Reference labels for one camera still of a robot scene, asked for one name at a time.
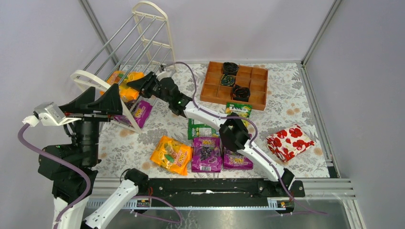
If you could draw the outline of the green candy bag white label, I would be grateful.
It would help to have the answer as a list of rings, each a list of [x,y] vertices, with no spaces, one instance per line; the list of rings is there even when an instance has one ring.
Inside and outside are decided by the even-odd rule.
[[[209,125],[189,118],[187,137],[188,140],[193,140],[196,137],[219,137],[219,133]]]

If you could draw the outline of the orange mango candy bag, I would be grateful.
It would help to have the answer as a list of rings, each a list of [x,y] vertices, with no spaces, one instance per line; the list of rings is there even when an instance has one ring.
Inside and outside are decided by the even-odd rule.
[[[186,176],[187,165],[192,159],[192,147],[163,136],[149,159],[168,172]]]

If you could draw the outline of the green yellow candy bag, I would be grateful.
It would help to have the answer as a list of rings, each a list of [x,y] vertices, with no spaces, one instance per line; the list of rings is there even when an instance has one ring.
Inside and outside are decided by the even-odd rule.
[[[251,111],[252,111],[251,105],[230,103],[230,102],[228,102],[226,104],[226,109],[225,109],[225,113],[227,115],[230,115],[231,113],[235,113],[235,114],[239,115],[240,117],[244,117],[247,119],[250,118]]]

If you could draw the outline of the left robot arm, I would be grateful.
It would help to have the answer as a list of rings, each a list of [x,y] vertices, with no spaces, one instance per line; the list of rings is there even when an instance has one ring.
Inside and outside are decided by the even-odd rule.
[[[148,176],[130,169],[116,191],[102,204],[91,219],[82,219],[92,193],[100,162],[98,144],[100,123],[109,122],[123,113],[119,86],[113,84],[96,98],[89,87],[73,101],[58,106],[43,103],[34,109],[44,126],[62,126],[71,138],[70,144],[46,146],[39,156],[38,172],[53,182],[56,229],[100,229],[106,226],[130,199],[148,190]]]

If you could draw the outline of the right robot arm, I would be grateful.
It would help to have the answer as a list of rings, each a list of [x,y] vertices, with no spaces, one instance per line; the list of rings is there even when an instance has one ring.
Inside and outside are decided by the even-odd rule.
[[[214,112],[199,105],[193,98],[180,92],[174,80],[170,77],[158,79],[154,72],[128,82],[127,85],[139,92],[144,98],[155,96],[169,105],[176,115],[200,121],[218,131],[223,146],[238,152],[250,159],[254,166],[260,168],[272,182],[277,182],[286,192],[295,181],[295,175],[288,169],[276,163],[254,142],[244,125],[244,117],[235,113],[226,115]]]

